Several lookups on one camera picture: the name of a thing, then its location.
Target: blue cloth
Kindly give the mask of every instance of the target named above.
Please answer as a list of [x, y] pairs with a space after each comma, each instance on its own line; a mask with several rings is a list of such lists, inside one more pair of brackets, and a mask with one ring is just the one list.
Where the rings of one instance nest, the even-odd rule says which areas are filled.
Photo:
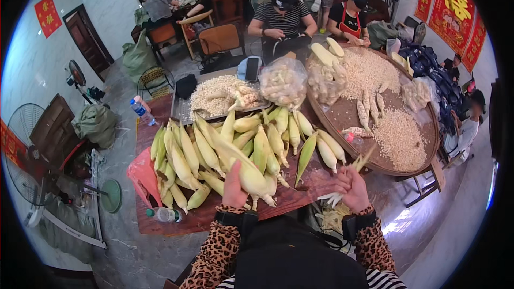
[[259, 59], [259, 67], [262, 66], [262, 59], [259, 56], [249, 56], [243, 59], [239, 65], [237, 66], [237, 77], [239, 79], [245, 80], [246, 79], [246, 63], [248, 58], [258, 58]]

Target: metal tray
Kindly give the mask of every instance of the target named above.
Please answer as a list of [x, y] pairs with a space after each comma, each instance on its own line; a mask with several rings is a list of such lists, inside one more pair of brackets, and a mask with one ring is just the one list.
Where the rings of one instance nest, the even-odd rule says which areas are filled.
[[[237, 72], [237, 67], [232, 67], [232, 68], [228, 68], [225, 70], [200, 75], [200, 76], [196, 77], [196, 80], [197, 80], [198, 84], [200, 84], [203, 81], [210, 80], [210, 79], [213, 79], [213, 78], [216, 78], [219, 76], [223, 76], [223, 75], [236, 76], [235, 75], [236, 72]], [[260, 87], [260, 83], [258, 81], [257, 82], [248, 82], [248, 86], [258, 89]], [[175, 86], [175, 91], [173, 93], [174, 94], [173, 94], [173, 104], [172, 104], [172, 109], [171, 109], [171, 116], [176, 119], [180, 119], [182, 121], [182, 124], [184, 124], [184, 125], [193, 123], [193, 121], [189, 119], [189, 112], [191, 110], [191, 101], [183, 100], [182, 98], [178, 97], [177, 93], [176, 93], [176, 86]], [[239, 111], [239, 112], [240, 113], [255, 112], [255, 111], [259, 111], [263, 108], [270, 107], [270, 106], [271, 106], [271, 102], [268, 101], [265, 105], [252, 107], [247, 110]], [[223, 114], [223, 115], [208, 117], [205, 120], [213, 121], [215, 119], [225, 118], [226, 116], [227, 116], [227, 114]]]

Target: pink plastic bag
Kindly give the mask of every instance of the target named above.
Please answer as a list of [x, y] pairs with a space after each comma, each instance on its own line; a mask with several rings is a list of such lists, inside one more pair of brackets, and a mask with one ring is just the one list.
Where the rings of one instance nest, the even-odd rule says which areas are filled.
[[141, 152], [127, 168], [127, 176], [132, 180], [134, 189], [143, 199], [148, 208], [152, 208], [149, 197], [152, 195], [159, 206], [162, 202], [157, 189], [157, 177], [154, 164], [150, 160], [150, 147]]

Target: door frame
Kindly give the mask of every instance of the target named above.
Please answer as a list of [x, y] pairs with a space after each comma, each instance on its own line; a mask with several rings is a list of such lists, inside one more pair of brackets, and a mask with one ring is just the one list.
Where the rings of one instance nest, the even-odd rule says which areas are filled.
[[[87, 27], [87, 29], [89, 29], [91, 31], [91, 35], [93, 36], [93, 39], [96, 42], [97, 47], [99, 48], [100, 52], [104, 55], [105, 60], [107, 61], [107, 63], [109, 65], [114, 64], [114, 59], [112, 58], [111, 54], [109, 54], [109, 51], [107, 50], [107, 48], [103, 44], [102, 40], [98, 36], [98, 33], [97, 33], [95, 27], [93, 26], [93, 23], [91, 22], [91, 19], [89, 18], [89, 15], [87, 15], [87, 11], [86, 11], [86, 8], [84, 7], [84, 4], [80, 4], [78, 7], [76, 7], [73, 10], [71, 10], [66, 15], [62, 16], [63, 23], [66, 26], [66, 28], [68, 29], [69, 35], [73, 39], [75, 45], [77, 45], [77, 41], [73, 37], [73, 34], [71, 33], [71, 30], [68, 27], [68, 23], [66, 22], [66, 19], [68, 17], [72, 16], [74, 13], [77, 13], [79, 15], [79, 17], [82, 19], [84, 25]], [[100, 74], [97, 71], [95, 71], [95, 69], [93, 68], [93, 65], [91, 65], [91, 63], [89, 63], [89, 61], [87, 60], [87, 58], [85, 56], [84, 56], [84, 59], [87, 61], [89, 66], [91, 66], [91, 68], [93, 69], [95, 74], [97, 74], [98, 78], [100, 78], [100, 80], [102, 82], [105, 82], [105, 80], [102, 78], [102, 76], [100, 76]]]

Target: leopard print sleeve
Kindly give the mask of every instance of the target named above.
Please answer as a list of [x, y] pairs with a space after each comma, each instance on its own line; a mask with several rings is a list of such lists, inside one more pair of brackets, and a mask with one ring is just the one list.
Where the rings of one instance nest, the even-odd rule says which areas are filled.
[[[366, 215], [374, 210], [373, 204], [370, 204], [369, 207], [355, 213], [355, 215]], [[385, 241], [381, 227], [382, 221], [376, 217], [375, 224], [372, 227], [357, 231], [355, 240], [357, 261], [366, 269], [396, 272], [393, 255]]]
[[[242, 213], [246, 209], [230, 206], [217, 206], [216, 211]], [[200, 247], [189, 276], [180, 289], [215, 288], [230, 277], [228, 270], [239, 251], [240, 234], [234, 226], [226, 226], [217, 221], [211, 222], [211, 231]]]

